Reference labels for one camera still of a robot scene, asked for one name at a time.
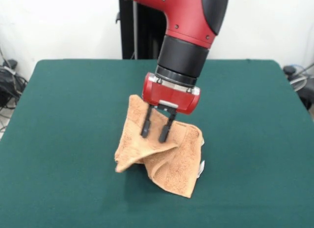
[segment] black cable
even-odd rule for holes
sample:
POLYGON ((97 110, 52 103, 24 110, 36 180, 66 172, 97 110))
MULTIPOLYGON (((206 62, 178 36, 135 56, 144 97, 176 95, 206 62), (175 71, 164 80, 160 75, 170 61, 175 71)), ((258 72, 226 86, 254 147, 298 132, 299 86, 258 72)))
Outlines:
POLYGON ((7 119, 11 119, 9 116, 5 116, 3 114, 0 114, 0 116, 4 117, 4 118, 7 118, 7 119))
POLYGON ((310 66, 304 68, 301 72, 296 73, 295 76, 300 75, 300 74, 306 72, 307 70, 311 69, 312 67, 314 67, 314 63, 312 63, 310 66))
POLYGON ((6 126, 3 126, 1 129, 0 129, 0 132, 2 131, 2 130, 4 130, 6 128, 6 126))

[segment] crumpled towel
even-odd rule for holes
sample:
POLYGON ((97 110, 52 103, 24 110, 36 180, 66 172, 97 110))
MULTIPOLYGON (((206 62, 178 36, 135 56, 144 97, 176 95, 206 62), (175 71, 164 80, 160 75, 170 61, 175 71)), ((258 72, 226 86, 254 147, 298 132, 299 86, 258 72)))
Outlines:
POLYGON ((165 143, 158 138, 167 117, 155 109, 146 139, 140 132, 148 104, 131 95, 124 129, 114 158, 116 172, 144 164, 148 177, 165 191, 191 198, 201 162, 203 135, 196 126, 174 121, 165 143))

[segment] brown towel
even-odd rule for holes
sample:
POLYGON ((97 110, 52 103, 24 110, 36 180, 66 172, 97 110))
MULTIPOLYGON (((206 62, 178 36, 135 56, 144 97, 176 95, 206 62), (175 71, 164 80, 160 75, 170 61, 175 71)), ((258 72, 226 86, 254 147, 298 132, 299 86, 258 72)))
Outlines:
POLYGON ((153 109, 150 133, 140 135, 148 104, 131 95, 127 119, 114 158, 116 172, 134 163, 144 164, 148 177, 162 189, 191 198, 201 162, 203 136, 193 125, 174 121, 165 143, 158 138, 167 117, 153 109))

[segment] towel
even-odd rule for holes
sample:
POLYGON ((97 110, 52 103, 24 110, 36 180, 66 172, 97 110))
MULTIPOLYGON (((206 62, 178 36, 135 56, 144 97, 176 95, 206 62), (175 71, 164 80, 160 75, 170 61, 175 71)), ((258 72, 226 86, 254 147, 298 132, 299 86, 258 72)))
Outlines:
POLYGON ((158 138, 167 117, 153 109, 147 138, 140 135, 148 104, 131 95, 119 146, 114 158, 116 172, 132 164, 144 164, 148 177, 167 192, 191 198, 201 162, 203 135, 196 126, 174 121, 167 141, 158 138))

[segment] green felt surface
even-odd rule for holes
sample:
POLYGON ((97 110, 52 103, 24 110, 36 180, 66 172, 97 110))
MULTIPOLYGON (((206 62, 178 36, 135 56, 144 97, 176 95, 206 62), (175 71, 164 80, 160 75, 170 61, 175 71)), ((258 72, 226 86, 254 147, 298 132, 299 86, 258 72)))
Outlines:
POLYGON ((155 60, 44 60, 0 142, 1 228, 313 227, 314 124, 273 61, 208 61, 178 120, 204 134, 192 199, 115 173, 128 97, 155 60))

